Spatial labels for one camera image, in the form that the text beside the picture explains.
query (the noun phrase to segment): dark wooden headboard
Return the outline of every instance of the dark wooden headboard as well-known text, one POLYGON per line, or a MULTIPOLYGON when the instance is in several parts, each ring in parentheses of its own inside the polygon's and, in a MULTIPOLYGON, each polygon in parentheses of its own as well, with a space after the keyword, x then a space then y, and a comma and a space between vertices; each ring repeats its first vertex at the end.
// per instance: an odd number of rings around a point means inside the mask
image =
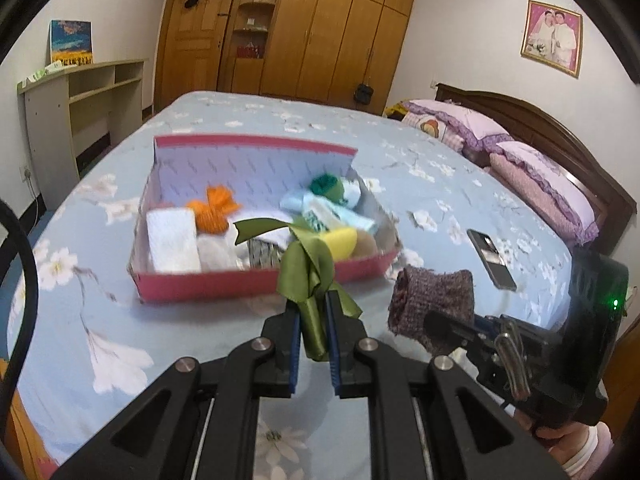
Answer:
POLYGON ((507 95, 439 84, 436 99, 451 100, 491 117, 512 137, 565 168, 567 178, 585 194, 594 209, 600 235, 592 248, 602 254, 613 252, 631 216, 637 212, 636 201, 602 169, 574 134, 540 108, 507 95))

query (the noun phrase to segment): cell phone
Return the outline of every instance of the cell phone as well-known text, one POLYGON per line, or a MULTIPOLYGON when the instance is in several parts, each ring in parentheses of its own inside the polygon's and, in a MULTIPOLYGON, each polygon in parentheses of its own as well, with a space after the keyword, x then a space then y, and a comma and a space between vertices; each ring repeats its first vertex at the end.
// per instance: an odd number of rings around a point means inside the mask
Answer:
POLYGON ((511 273, 500 256, 495 244, 488 235, 467 229, 466 234, 469 235, 471 243, 478 251, 478 255, 484 263, 484 268, 489 273, 489 277, 497 288, 502 290, 516 291, 517 285, 511 277, 511 273))

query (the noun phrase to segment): gold picture frame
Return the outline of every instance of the gold picture frame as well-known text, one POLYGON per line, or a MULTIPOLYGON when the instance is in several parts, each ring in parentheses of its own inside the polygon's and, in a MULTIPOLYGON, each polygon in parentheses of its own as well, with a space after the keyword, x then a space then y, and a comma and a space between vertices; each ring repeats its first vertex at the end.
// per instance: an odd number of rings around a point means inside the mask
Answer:
POLYGON ((582 31, 582 15, 578 12, 529 0, 520 55, 577 79, 582 63, 582 31))

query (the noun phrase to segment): electrical outlet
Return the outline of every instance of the electrical outlet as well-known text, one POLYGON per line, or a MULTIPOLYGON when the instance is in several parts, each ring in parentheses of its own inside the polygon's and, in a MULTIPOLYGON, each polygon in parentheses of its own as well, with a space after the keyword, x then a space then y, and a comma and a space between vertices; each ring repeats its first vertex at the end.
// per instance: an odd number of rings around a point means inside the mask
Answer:
POLYGON ((27 182, 27 180, 29 179, 28 174, 30 173, 31 173, 31 170, 26 164, 20 165, 20 178, 22 179, 23 182, 27 182))

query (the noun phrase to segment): metal screw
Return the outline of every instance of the metal screw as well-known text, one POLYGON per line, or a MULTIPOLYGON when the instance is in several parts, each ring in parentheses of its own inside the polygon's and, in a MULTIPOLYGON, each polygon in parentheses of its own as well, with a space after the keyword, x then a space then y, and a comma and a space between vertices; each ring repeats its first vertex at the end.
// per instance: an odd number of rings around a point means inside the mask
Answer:
POLYGON ((433 364, 438 370, 446 372, 453 368, 453 360, 447 355, 439 355, 433 360, 433 364))
POLYGON ((257 352, 264 352, 271 348, 271 340, 265 337, 257 337, 251 341, 251 348, 257 352))
POLYGON ((195 367, 196 359, 193 357, 181 357, 175 362, 175 369, 183 374, 193 371, 195 367))
POLYGON ((358 341, 358 348, 364 352, 373 352, 378 349, 378 342, 375 339, 366 337, 358 341))

